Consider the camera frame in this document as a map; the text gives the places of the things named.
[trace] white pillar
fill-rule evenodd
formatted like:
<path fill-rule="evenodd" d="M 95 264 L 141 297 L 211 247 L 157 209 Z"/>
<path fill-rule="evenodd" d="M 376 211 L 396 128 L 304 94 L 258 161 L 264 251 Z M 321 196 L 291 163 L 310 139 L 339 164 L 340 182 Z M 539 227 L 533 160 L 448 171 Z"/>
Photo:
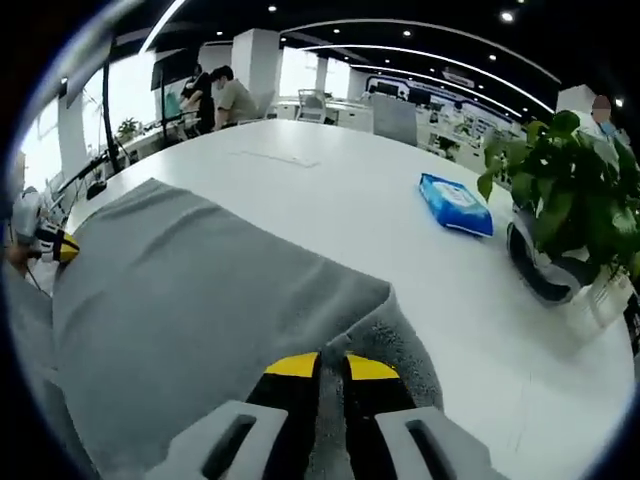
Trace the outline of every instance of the white pillar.
<path fill-rule="evenodd" d="M 327 65 L 329 65 L 329 59 L 318 58 L 318 69 L 316 70 L 316 90 L 322 90 L 327 83 Z"/>
<path fill-rule="evenodd" d="M 231 68 L 254 99 L 276 90 L 280 34 L 254 28 L 233 39 Z"/>
<path fill-rule="evenodd" d="M 368 78 L 369 74 L 367 73 L 359 72 L 353 68 L 349 70 L 349 90 L 347 98 L 351 100 L 357 100 L 360 98 L 364 93 L 365 88 L 367 88 Z"/>
<path fill-rule="evenodd" d="M 284 50 L 278 50 L 278 63 L 276 64 L 276 96 L 280 95 L 280 78 L 282 78 L 282 55 Z"/>
<path fill-rule="evenodd" d="M 586 85 L 567 88 L 558 94 L 556 112 L 578 110 L 579 112 L 591 114 L 591 107 L 593 107 L 595 98 L 596 94 Z"/>
<path fill-rule="evenodd" d="M 58 100 L 58 138 L 62 173 L 71 178 L 87 164 L 82 124 L 82 93 L 67 107 L 67 98 Z"/>

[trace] window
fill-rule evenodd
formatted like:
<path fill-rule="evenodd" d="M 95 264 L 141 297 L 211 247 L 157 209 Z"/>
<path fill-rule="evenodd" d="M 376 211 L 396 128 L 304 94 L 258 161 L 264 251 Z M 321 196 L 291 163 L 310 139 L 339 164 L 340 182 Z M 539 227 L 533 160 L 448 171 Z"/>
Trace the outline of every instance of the window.
<path fill-rule="evenodd" d="M 325 91 L 334 98 L 347 98 L 349 92 L 349 64 L 330 58 L 327 63 Z"/>
<path fill-rule="evenodd" d="M 98 70 L 82 90 L 82 128 L 87 158 L 93 158 L 107 148 L 102 119 L 102 72 L 102 69 Z"/>
<path fill-rule="evenodd" d="M 151 75 L 156 61 L 154 52 L 134 55 L 109 67 L 109 116 L 115 135 L 120 124 L 133 118 L 143 125 L 156 120 Z"/>
<path fill-rule="evenodd" d="M 312 52 L 285 47 L 282 52 L 280 96 L 298 96 L 298 90 L 315 89 L 318 56 Z"/>
<path fill-rule="evenodd" d="M 36 117 L 22 140 L 25 154 L 24 185 L 44 192 L 50 181 L 62 169 L 58 140 L 58 100 L 52 101 Z"/>
<path fill-rule="evenodd" d="M 111 131 L 117 135 L 120 124 L 133 118 L 146 125 L 156 120 L 151 75 L 155 53 L 133 55 L 109 65 L 109 117 Z M 89 158 L 107 148 L 102 105 L 103 70 L 98 70 L 83 89 L 82 122 Z"/>

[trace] gray cloth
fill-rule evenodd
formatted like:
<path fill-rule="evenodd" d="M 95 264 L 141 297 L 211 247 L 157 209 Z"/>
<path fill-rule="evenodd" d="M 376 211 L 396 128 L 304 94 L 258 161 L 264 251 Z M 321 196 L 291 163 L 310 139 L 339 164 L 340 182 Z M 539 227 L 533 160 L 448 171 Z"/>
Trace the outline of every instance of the gray cloth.
<path fill-rule="evenodd" d="M 54 342 L 69 411 L 105 478 L 160 463 L 175 435 L 244 400 L 289 355 L 349 349 L 384 361 L 419 406 L 442 408 L 429 356 L 386 282 L 156 180 L 75 237 L 80 255 L 54 290 Z M 323 379 L 310 475 L 349 478 L 348 463 L 334 466 L 346 458 L 331 395 L 340 382 L 328 367 Z"/>
<path fill-rule="evenodd" d="M 78 439 L 63 393 L 57 385 L 51 298 L 29 284 L 6 262 L 3 262 L 2 276 L 9 329 L 33 402 L 84 478 L 98 478 Z"/>

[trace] wet wipes package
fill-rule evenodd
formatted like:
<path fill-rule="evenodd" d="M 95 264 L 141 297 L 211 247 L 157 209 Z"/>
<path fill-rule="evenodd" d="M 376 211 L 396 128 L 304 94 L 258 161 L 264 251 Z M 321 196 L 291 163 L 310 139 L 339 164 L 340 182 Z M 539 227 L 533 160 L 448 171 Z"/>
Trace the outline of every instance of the wet wipes package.
<path fill-rule="evenodd" d="M 464 185 L 423 173 L 420 192 L 440 225 L 483 237 L 493 235 L 491 213 Z"/>

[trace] black ceiling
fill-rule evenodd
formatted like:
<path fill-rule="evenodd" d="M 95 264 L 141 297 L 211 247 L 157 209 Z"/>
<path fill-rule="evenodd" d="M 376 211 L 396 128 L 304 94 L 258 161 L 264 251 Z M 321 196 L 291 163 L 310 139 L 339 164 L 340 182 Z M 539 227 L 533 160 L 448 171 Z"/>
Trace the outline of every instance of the black ceiling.
<path fill-rule="evenodd" d="M 172 0 L 144 2 L 122 19 L 117 27 L 117 35 L 151 28 L 172 3 Z M 274 13 L 267 8 L 272 4 L 277 7 Z M 631 8 L 631 2 L 622 0 L 524 0 L 524 3 L 518 0 L 449 0 L 437 3 L 186 0 L 152 48 L 165 50 L 195 46 L 205 41 L 229 41 L 250 28 L 285 31 L 303 25 L 345 19 L 396 19 L 436 24 L 499 44 L 535 62 L 561 83 L 498 47 L 457 33 L 419 25 L 383 21 L 340 23 L 311 26 L 295 33 L 284 33 L 284 37 L 287 38 L 286 45 L 296 47 L 314 45 L 314 42 L 296 39 L 297 33 L 323 42 L 383 45 L 440 55 L 501 77 L 551 108 L 555 108 L 559 90 L 586 83 L 596 93 L 605 94 L 612 100 L 618 96 L 624 98 L 624 107 L 614 112 L 614 120 L 635 139 L 639 138 L 640 133 L 636 128 L 638 117 L 635 107 L 640 101 L 640 89 L 636 86 L 640 67 L 637 62 L 630 61 L 635 58 L 631 45 L 637 44 L 632 40 Z M 500 12 L 504 10 L 514 13 L 513 23 L 500 21 Z M 335 28 L 340 30 L 339 34 L 333 32 Z M 409 38 L 402 35 L 406 29 L 412 32 Z M 137 40 L 119 45 L 115 55 L 137 52 L 145 36 L 141 32 Z M 442 78 L 441 71 L 445 66 L 453 66 L 448 62 L 404 52 L 364 49 L 354 49 L 352 52 L 364 57 L 372 65 L 437 78 Z M 317 53 L 339 59 L 344 56 L 332 50 L 320 50 Z M 496 55 L 495 62 L 489 60 L 490 54 Z M 435 74 L 430 71 L 431 68 L 436 70 Z M 476 87 L 478 93 L 521 112 L 525 120 L 530 115 L 548 117 L 548 112 L 539 105 L 502 83 L 463 67 L 455 68 L 485 87 L 483 90 Z M 463 93 L 455 88 L 451 88 L 451 91 Z"/>

